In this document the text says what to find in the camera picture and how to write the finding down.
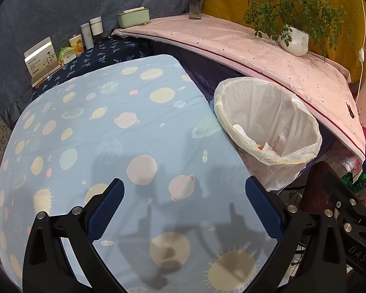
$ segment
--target bed sheet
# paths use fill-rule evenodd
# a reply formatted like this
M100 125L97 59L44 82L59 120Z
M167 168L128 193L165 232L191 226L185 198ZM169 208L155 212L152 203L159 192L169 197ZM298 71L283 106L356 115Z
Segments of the bed sheet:
M150 55L149 41L146 39L122 39L116 37L106 40L101 45L95 45L90 50L85 50L53 75L48 76L42 85L34 89L31 100L37 99L49 89L63 84L74 77L116 63L148 57Z
M249 176L172 56L73 78L32 102L10 138L0 169L3 267L21 286L36 213L84 206L117 177L125 196L93 245L129 293L238 292L276 245L245 195Z
M345 68L308 52L295 57L268 37L230 21L202 14L153 19L113 31L122 37L148 38L175 45L222 63L246 76L272 81L295 93L311 114L326 126L361 161L365 137L347 83Z
M214 91L221 81L228 78L243 77L243 74L234 69L178 46L154 41L150 41L149 46L155 55L168 54L176 58L208 102L214 99ZM314 159L307 163L301 173L308 171L335 142L335 136L319 121L318 129L323 139L320 151Z

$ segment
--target navy blue bedsheet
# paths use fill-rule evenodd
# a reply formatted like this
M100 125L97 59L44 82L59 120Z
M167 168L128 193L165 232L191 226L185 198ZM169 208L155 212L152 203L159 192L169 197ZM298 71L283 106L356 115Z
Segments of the navy blue bedsheet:
M45 91L66 82L74 77L82 76L99 68L110 66L127 60L151 56L149 41L135 38L114 38L101 45L85 51L70 61L63 68L49 76L38 88L34 89L32 100Z

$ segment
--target light blue bedsheet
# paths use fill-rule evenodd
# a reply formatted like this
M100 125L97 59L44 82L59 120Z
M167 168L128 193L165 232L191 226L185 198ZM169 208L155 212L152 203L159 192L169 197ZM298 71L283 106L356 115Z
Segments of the light blue bedsheet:
M159 55L73 78L20 117L0 169L0 257L18 286L36 213L84 206L115 177L125 196L94 246L129 293L240 292L276 244L204 96Z

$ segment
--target white flower pot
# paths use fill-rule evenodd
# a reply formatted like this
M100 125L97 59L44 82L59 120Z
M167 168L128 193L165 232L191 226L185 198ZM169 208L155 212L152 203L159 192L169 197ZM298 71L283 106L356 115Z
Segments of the white flower pot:
M286 46L285 42L281 39L279 36L279 43L282 46L282 48L289 52L290 54L294 56L303 56L308 51L308 44L309 44L309 34L302 32L300 30L297 30L296 28L289 26L289 28L292 29L292 31L289 31L290 36L292 37L292 40L289 43L289 46Z

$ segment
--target trash can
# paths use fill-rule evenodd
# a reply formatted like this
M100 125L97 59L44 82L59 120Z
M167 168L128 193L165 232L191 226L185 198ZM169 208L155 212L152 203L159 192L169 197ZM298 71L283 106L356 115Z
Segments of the trash can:
M214 93L214 112L251 175L268 191L289 185L320 150L317 120L275 82L224 80Z

